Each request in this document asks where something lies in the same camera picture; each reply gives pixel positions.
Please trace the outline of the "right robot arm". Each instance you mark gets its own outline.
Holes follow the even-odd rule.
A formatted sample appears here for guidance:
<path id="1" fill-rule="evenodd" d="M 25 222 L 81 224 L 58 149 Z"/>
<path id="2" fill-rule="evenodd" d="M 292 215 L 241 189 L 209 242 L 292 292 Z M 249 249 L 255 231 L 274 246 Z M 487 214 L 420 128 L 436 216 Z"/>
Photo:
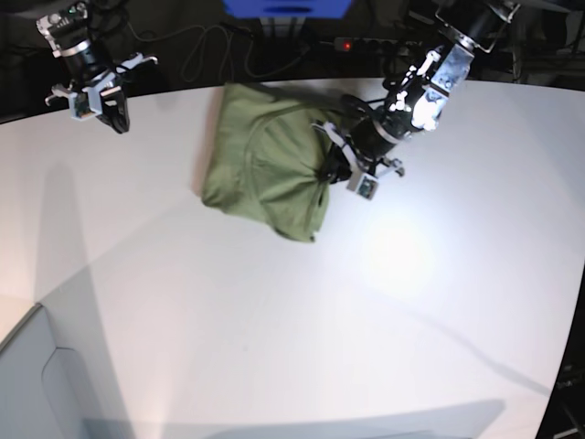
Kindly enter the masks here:
<path id="1" fill-rule="evenodd" d="M 130 129 L 130 116 L 124 86 L 134 71 L 146 63 L 158 63 L 155 56 L 135 52 L 117 61 L 101 43 L 98 29 L 90 25 L 95 16 L 120 16 L 127 23 L 123 6 L 93 5 L 76 1 L 36 22 L 38 32 L 48 42 L 52 55 L 62 61 L 69 73 L 69 83 L 51 87 L 45 98 L 47 106 L 65 100 L 69 115 L 80 122 L 96 118 L 117 134 Z"/>

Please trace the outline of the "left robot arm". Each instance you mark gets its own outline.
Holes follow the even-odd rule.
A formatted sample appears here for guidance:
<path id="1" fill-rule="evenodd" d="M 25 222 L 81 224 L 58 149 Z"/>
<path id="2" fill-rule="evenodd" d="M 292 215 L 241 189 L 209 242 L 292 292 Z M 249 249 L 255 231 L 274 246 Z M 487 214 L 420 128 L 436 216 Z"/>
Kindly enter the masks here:
<path id="1" fill-rule="evenodd" d="M 414 134 L 437 128 L 442 110 L 463 83 L 476 51 L 489 53 L 513 21 L 520 4 L 514 1 L 453 1 L 440 7 L 435 42 L 398 79 L 386 77 L 385 97 L 371 102 L 345 94 L 341 103 L 356 124 L 343 132 L 334 123 L 315 122 L 331 147 L 317 172 L 334 184 L 357 179 L 356 191 L 373 190 L 384 172 L 404 176 L 402 162 L 390 157 L 397 145 Z"/>

